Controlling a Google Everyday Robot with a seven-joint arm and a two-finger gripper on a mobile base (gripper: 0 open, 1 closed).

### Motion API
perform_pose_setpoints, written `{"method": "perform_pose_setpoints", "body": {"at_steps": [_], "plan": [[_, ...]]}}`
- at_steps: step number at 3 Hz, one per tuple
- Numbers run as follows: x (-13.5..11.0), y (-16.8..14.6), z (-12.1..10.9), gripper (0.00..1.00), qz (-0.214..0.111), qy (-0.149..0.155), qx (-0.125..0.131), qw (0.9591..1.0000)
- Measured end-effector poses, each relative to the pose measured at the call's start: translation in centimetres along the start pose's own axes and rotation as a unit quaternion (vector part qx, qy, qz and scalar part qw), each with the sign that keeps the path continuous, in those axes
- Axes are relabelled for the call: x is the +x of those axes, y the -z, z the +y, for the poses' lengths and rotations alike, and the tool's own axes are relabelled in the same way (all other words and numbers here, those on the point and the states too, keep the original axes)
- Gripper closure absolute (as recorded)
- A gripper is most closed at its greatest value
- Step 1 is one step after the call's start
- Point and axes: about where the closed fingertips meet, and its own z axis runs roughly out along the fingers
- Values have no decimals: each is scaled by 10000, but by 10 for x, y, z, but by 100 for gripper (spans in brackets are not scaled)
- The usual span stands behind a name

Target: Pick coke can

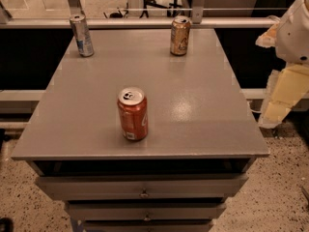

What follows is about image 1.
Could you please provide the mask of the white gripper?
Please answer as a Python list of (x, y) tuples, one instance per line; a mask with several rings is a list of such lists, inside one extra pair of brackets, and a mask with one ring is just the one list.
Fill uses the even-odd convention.
[(295, 0), (275, 23), (260, 35), (255, 45), (275, 47), (278, 58), (288, 63), (268, 77), (258, 125), (274, 129), (309, 92), (309, 0)]

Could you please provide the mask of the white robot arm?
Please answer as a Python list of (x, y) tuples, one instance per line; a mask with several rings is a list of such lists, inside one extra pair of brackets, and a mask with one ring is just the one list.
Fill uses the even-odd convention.
[(274, 129), (309, 92), (309, 0), (295, 0), (256, 45), (274, 47), (286, 62), (282, 71), (273, 70), (268, 77), (258, 120), (261, 128)]

